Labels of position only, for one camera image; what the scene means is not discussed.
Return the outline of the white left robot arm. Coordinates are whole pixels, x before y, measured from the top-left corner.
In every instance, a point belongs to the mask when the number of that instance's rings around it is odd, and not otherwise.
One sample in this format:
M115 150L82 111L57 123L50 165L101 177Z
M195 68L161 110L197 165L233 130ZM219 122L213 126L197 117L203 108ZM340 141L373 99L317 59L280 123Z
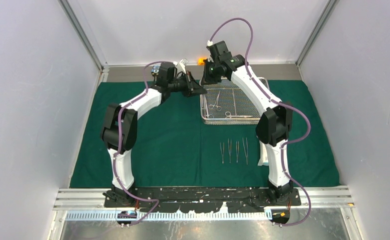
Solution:
M183 58L180 61L155 61L147 64L152 68L153 82L149 84L144 79L145 88L140 94L122 103L111 103L107 107L100 137L111 158L111 190L117 193L117 201L124 207L132 206L138 198L130 188L134 183L131 151L137 139L139 118L163 104L171 93L180 92L185 97L207 93L186 69L187 63L188 60Z

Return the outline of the white sterile packet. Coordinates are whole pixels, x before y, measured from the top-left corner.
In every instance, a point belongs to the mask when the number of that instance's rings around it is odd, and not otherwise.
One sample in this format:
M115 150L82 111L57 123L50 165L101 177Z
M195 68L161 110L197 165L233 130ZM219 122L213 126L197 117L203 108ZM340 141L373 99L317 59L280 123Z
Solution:
M267 157L267 150L266 146L263 142L259 141L259 160L257 165L258 166L268 166L268 157Z

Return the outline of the green surgical drape cloth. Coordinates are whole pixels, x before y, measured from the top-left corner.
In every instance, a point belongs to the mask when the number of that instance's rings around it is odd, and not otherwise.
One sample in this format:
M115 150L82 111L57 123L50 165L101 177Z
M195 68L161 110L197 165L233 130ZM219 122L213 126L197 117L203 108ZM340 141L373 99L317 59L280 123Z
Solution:
M305 187L335 187L339 172L313 98L302 81L270 80L272 92L301 110L311 123L309 136L287 148L289 172ZM106 108L127 101L144 89L141 82L104 82L94 97L71 188L109 188L113 180L110 156L100 132ZM242 139L248 139L246 165ZM229 163L228 139L232 139ZM236 163L236 141L240 141ZM222 164L220 143L225 143ZM259 142L254 125L207 125L200 99L174 93L138 120L131 162L138 187L265 187L269 169L258 166Z

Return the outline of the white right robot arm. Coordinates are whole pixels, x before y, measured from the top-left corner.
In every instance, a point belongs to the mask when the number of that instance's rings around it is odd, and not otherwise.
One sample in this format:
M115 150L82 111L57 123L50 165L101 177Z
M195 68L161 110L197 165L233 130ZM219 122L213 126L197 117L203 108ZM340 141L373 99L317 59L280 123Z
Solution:
M293 111L282 105L256 76L242 55L233 55L224 41L207 42L210 58L205 61L202 85L216 84L226 77L236 84L260 114L256 136L261 142L261 157L268 160L268 198L281 205L293 190L289 177L286 144L291 131Z

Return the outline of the metal mesh instrument tray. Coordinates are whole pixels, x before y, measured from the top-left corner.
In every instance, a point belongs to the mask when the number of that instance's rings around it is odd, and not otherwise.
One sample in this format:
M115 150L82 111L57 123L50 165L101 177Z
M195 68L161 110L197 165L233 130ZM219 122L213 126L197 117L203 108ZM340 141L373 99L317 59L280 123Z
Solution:
M201 118L207 125L256 125L260 114L252 101L235 83L222 79L217 84L205 85L207 94L200 97ZM215 102L218 92L220 98L218 104L221 111L209 109L209 105Z

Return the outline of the steel needle holder clamp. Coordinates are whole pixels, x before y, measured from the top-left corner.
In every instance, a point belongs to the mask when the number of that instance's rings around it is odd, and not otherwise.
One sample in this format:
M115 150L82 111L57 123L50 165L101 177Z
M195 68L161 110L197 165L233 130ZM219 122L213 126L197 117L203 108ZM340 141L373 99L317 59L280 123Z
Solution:
M236 141L235 151L236 151L236 163L238 163L239 162L239 153L240 153L240 141Z

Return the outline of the steel surgical forceps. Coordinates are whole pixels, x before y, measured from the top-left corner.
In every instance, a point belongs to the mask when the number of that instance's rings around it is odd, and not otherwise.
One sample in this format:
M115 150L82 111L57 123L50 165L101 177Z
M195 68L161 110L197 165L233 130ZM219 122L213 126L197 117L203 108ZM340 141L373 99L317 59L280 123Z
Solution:
M219 145L220 145L220 152L221 152L222 164L224 164L224 159L225 159L225 143L222 142L222 143L220 143Z

